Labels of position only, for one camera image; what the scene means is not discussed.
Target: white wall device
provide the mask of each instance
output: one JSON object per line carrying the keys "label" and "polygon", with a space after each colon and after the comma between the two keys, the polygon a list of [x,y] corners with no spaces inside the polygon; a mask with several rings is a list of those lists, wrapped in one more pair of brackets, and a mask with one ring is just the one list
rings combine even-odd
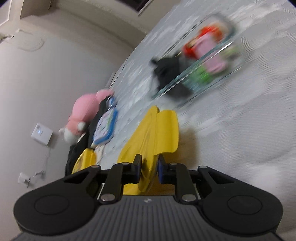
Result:
{"label": "white wall device", "polygon": [[50,137],[52,136],[52,130],[48,127],[37,123],[31,137],[34,138],[36,141],[47,145]]}

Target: yellow toy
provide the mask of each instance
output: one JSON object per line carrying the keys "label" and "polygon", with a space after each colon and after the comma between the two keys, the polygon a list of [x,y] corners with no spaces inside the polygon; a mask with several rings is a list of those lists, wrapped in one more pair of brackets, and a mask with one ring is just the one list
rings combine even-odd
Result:
{"label": "yellow toy", "polygon": [[172,110],[159,111],[157,106],[152,106],[118,157],[117,163],[132,163],[136,154],[142,156],[140,182],[126,184],[123,194],[145,194],[157,172],[158,155],[175,152],[178,143],[179,126],[176,112]]}
{"label": "yellow toy", "polygon": [[80,157],[77,159],[72,174],[81,171],[84,168],[90,167],[96,164],[96,154],[93,149],[86,148]]}

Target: pink plush toy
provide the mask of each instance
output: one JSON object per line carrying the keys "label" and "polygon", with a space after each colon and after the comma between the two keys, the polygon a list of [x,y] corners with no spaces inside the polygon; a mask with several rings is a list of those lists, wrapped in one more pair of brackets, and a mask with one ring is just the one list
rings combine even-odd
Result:
{"label": "pink plush toy", "polygon": [[70,145],[77,143],[79,137],[84,133],[85,127],[96,116],[99,105],[107,96],[113,96],[114,91],[103,89],[96,94],[85,94],[76,100],[68,124],[59,130],[64,139]]}

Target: gray ribbed panel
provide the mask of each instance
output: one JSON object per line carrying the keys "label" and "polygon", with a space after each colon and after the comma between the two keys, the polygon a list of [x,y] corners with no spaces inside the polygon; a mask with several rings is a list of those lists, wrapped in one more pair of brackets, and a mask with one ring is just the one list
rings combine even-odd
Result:
{"label": "gray ribbed panel", "polygon": [[84,227],[61,236],[23,233],[14,241],[279,241],[273,234],[234,237],[215,230],[190,205],[172,196],[124,196],[104,205]]}

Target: bed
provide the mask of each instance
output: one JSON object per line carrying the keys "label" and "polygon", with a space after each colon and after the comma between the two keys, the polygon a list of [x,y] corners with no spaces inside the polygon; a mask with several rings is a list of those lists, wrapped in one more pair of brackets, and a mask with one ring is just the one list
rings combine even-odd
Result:
{"label": "bed", "polygon": [[[248,48],[244,67],[223,84],[176,108],[149,94],[152,57],[160,57],[191,26],[220,11],[238,26]],[[288,1],[182,1],[129,56],[112,88],[119,116],[101,160],[118,155],[152,105],[178,114],[175,161],[208,165],[277,196],[284,206],[278,232],[295,240],[296,228],[296,10]]]}

